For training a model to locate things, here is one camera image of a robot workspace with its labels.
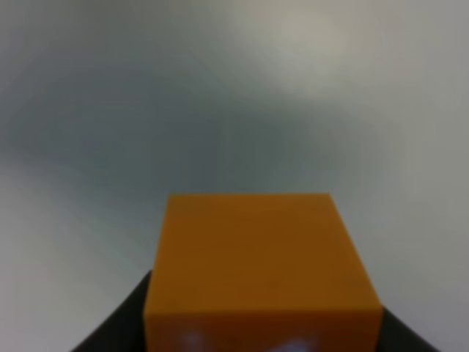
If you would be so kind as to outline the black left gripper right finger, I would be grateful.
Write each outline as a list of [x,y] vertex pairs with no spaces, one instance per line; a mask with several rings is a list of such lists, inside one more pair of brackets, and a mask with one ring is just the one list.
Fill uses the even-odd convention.
[[438,352],[387,308],[377,341],[376,352]]

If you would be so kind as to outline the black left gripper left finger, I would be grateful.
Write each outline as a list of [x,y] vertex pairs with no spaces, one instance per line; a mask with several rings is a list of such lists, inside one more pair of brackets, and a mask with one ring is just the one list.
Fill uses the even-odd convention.
[[73,351],[146,351],[143,314],[151,273],[148,271],[129,296]]

